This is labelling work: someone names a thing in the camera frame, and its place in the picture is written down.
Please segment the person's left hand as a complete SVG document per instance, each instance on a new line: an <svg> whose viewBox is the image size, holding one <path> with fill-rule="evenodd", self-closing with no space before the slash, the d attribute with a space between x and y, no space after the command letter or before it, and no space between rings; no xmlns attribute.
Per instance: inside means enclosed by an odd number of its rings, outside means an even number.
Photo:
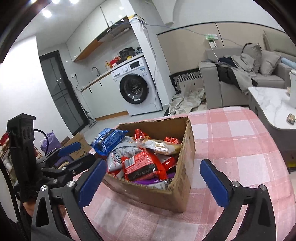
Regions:
<svg viewBox="0 0 296 241"><path fill-rule="evenodd" d="M23 203L23 206L26 210L26 212L31 216L33 217L33 214L34 214L34 209L35 209L35 204L36 204L36 201L34 200L30 200L28 202L24 202ZM62 215L62 217L64 218L66 216L66 208L65 206L63 205L59 205L59 210L60 210L60 214Z"/></svg>

